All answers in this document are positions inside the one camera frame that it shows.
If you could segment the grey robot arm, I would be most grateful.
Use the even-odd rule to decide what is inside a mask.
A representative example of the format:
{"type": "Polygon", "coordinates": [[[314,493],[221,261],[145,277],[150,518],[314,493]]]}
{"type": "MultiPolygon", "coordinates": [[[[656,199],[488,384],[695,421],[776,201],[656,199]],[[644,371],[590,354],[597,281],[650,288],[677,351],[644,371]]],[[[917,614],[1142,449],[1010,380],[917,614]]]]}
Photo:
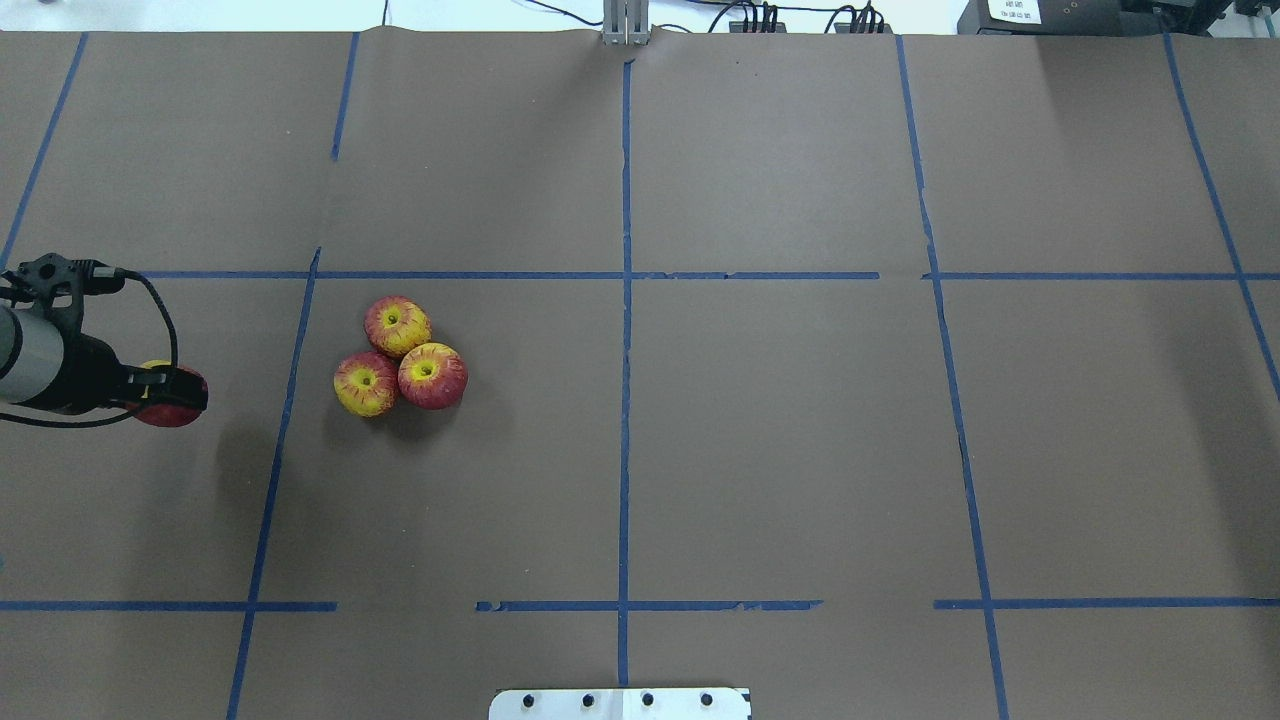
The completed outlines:
{"type": "Polygon", "coordinates": [[[49,252],[5,270],[3,283],[3,402],[47,414],[5,413],[3,420],[82,429],[136,419],[175,428],[206,411],[209,384],[179,364],[172,315],[143,274],[49,252]],[[141,366],[122,363],[110,345],[83,331],[86,299],[116,293],[128,282],[147,290],[168,336],[168,356],[141,366]]]}

